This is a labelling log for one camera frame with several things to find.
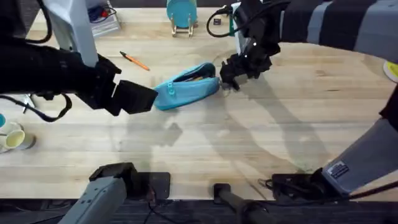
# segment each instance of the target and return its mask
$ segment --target orange pen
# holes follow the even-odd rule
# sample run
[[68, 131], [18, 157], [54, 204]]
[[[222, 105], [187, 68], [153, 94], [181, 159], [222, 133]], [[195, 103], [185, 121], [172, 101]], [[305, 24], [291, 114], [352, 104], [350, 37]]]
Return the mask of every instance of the orange pen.
[[140, 66], [141, 68], [149, 71], [149, 68], [147, 66], [145, 66], [143, 63], [139, 62], [138, 60], [134, 59], [132, 56], [124, 53], [124, 52], [120, 52], [120, 54], [127, 60], [129, 60], [130, 62], [134, 62], [136, 65]]

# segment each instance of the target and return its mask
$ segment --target pouch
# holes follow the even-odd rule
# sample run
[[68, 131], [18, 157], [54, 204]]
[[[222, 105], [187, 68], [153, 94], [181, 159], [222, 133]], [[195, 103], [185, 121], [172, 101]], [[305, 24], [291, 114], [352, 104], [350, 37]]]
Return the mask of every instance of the pouch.
[[155, 87], [159, 94], [154, 104], [159, 110], [168, 110], [193, 103], [216, 93], [219, 82], [212, 63], [194, 66]]

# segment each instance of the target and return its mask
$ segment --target sticker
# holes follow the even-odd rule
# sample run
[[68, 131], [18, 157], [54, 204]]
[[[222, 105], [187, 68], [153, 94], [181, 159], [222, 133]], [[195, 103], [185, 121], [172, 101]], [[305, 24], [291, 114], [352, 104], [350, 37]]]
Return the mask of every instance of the sticker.
[[214, 19], [213, 20], [213, 25], [216, 25], [216, 26], [221, 25], [221, 19]]
[[328, 174], [334, 179], [337, 179], [349, 171], [348, 166], [344, 162], [337, 162], [331, 168], [327, 170]]

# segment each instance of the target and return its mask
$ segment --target black cable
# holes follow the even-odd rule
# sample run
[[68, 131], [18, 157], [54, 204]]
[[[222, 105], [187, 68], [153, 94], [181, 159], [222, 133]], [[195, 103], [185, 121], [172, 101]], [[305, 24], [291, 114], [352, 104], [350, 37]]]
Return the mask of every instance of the black cable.
[[[151, 191], [153, 193], [154, 201], [156, 201], [156, 191], [155, 191], [155, 189], [151, 185], [149, 185], [149, 188], [151, 189]], [[152, 206], [150, 205], [150, 202], [148, 202], [149, 213], [147, 214], [143, 224], [146, 224], [146, 222], [148, 221], [151, 213], [154, 213], [155, 215], [159, 216], [160, 218], [163, 218], [164, 220], [169, 221], [170, 223], [173, 223], [173, 224], [201, 223], [200, 220], [195, 220], [195, 219], [194, 220], [187, 220], [187, 221], [184, 221], [184, 222], [176, 222], [176, 221], [172, 220], [171, 218], [169, 218], [169, 217], [167, 217], [167, 216], [165, 216], [165, 215], [163, 215], [163, 214], [161, 214], [159, 212], [156, 212], [155, 211], [156, 207], [157, 207], [157, 205], [152, 208]]]
[[14, 39], [21, 40], [21, 41], [26, 42], [28, 44], [44, 44], [44, 43], [46, 43], [47, 41], [49, 41], [51, 39], [51, 36], [52, 36], [52, 25], [51, 25], [51, 21], [50, 21], [49, 12], [48, 12], [47, 8], [44, 6], [43, 0], [37, 0], [37, 3], [39, 4], [41, 10], [43, 11], [43, 15], [44, 15], [44, 18], [45, 18], [45, 23], [47, 25], [47, 34], [41, 40], [20, 39], [20, 38], [17, 38], [17, 37], [15, 37]]
[[[107, 10], [107, 9], [110, 10], [111, 13], [108, 14], [108, 15], [107, 15], [106, 17], [104, 17], [103, 19], [97, 21], [97, 19], [101, 17], [101, 13], [102, 13], [103, 11]], [[116, 11], [114, 8], [112, 8], [112, 7], [109, 7], [109, 6], [106, 6], [106, 7], [104, 7], [104, 6], [97, 6], [97, 7], [94, 7], [94, 8], [92, 8], [92, 9], [89, 9], [89, 10], [88, 10], [88, 17], [89, 17], [89, 19], [90, 19], [90, 23], [92, 23], [92, 24], [97, 24], [97, 23], [100, 23], [100, 22], [105, 21], [107, 18], [109, 18], [109, 17], [112, 16], [112, 15], [115, 15], [116, 13], [117, 13], [117, 11]]]
[[53, 220], [53, 219], [56, 219], [56, 218], [62, 218], [62, 217], [64, 217], [64, 216], [65, 216], [65, 214], [63, 214], [63, 215], [57, 215], [57, 216], [54, 216], [54, 217], [52, 217], [52, 218], [46, 218], [45, 220], [33, 222], [33, 223], [30, 223], [30, 224], [38, 224], [38, 223], [46, 222], [46, 221]]
[[26, 109], [33, 111], [35, 114], [37, 114], [37, 116], [39, 116], [40, 118], [42, 118], [44, 121], [46, 122], [54, 122], [60, 118], [62, 118], [69, 110], [70, 108], [72, 108], [72, 101], [70, 100], [69, 96], [67, 96], [66, 94], [61, 94], [64, 98], [65, 101], [67, 102], [64, 109], [61, 110], [61, 112], [59, 113], [59, 115], [56, 118], [47, 116], [46, 114], [44, 114], [43, 112], [39, 111], [36, 108], [31, 107], [30, 104], [25, 104], [19, 100], [16, 100], [10, 96], [5, 96], [5, 95], [0, 95], [0, 99], [5, 99], [5, 100], [9, 100], [19, 106], [23, 106], [26, 107]]
[[268, 5], [261, 11], [259, 11], [258, 13], [256, 13], [254, 16], [252, 16], [252, 18], [250, 18], [247, 22], [245, 22], [242, 26], [236, 28], [235, 30], [232, 30], [231, 32], [228, 32], [226, 34], [214, 34], [212, 31], [210, 31], [210, 22], [212, 20], [212, 18], [214, 18], [217, 15], [222, 15], [222, 14], [232, 14], [232, 6], [229, 7], [225, 7], [222, 9], [217, 10], [215, 13], [213, 13], [213, 15], [210, 16], [210, 18], [207, 20], [206, 23], [206, 29], [207, 29], [207, 33], [209, 33], [211, 36], [213, 37], [217, 37], [217, 38], [222, 38], [222, 37], [227, 37], [231, 34], [236, 33], [237, 31], [247, 27], [250, 23], [252, 23], [254, 20], [258, 19], [259, 17], [261, 17], [267, 10], [269, 10], [270, 8], [273, 8], [275, 6], [279, 6], [282, 4], [289, 4], [291, 1], [277, 1], [277, 2], [271, 2], [268, 3]]
[[144, 222], [142, 224], [146, 224], [148, 222], [151, 214], [152, 214], [152, 210], [149, 210], [149, 212], [148, 212], [147, 216], [145, 217]]
[[398, 187], [398, 180], [395, 182], [391, 182], [389, 184], [382, 185], [380, 187], [376, 187], [371, 190], [367, 190], [362, 193], [345, 196], [345, 197], [327, 198], [327, 199], [322, 199], [322, 200], [312, 200], [312, 201], [300, 202], [300, 203], [277, 203], [277, 202], [268, 202], [268, 201], [265, 201], [264, 203], [268, 204], [268, 205], [272, 205], [272, 206], [278, 206], [278, 207], [298, 207], [298, 206], [304, 206], [304, 205], [315, 205], [315, 204], [323, 204], [323, 203], [330, 203], [330, 202], [345, 202], [345, 201], [349, 201], [349, 200], [368, 197], [368, 196], [371, 196], [374, 194], [385, 192], [387, 190], [390, 190], [390, 189], [393, 189], [396, 187]]

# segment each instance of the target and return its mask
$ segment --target white mug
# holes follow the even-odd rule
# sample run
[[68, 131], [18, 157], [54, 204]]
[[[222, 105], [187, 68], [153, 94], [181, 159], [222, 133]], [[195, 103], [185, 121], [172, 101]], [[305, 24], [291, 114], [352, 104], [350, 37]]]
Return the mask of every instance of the white mug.
[[36, 137], [23, 130], [11, 131], [0, 139], [0, 145], [6, 149], [28, 149], [35, 144]]
[[10, 122], [3, 114], [0, 114], [0, 134], [9, 134], [15, 130], [21, 130], [22, 126], [15, 122]]

